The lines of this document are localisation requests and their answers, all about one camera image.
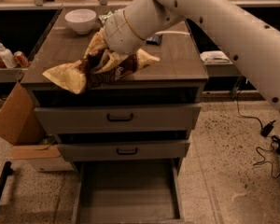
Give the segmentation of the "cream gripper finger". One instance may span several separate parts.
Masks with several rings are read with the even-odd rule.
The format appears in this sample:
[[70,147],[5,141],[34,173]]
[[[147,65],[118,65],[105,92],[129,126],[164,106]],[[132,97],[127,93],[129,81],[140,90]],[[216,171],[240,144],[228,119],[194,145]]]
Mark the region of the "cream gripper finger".
[[85,56],[96,56],[99,53],[102,53],[105,51],[105,49],[108,48],[108,45],[105,42],[104,39],[104,33],[105,29],[101,28],[91,39],[90,44],[88,45],[86,51],[85,51]]
[[97,66],[93,68],[95,74],[110,71],[128,58],[126,54],[118,54],[115,51],[106,49]]

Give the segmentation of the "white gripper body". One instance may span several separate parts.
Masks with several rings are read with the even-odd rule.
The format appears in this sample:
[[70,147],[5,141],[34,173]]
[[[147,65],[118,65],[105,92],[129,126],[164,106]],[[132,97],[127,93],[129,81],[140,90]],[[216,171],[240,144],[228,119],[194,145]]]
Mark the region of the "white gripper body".
[[125,19],[124,9],[118,9],[105,22],[104,40],[108,47],[120,54],[136,53],[144,40],[139,38]]

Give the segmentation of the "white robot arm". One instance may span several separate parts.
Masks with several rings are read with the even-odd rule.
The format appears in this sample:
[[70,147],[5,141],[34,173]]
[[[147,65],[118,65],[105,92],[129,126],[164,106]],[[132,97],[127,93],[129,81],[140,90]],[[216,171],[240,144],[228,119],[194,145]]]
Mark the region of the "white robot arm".
[[107,19],[88,51],[130,55],[184,18],[199,25],[280,112],[280,32],[228,0],[133,0]]

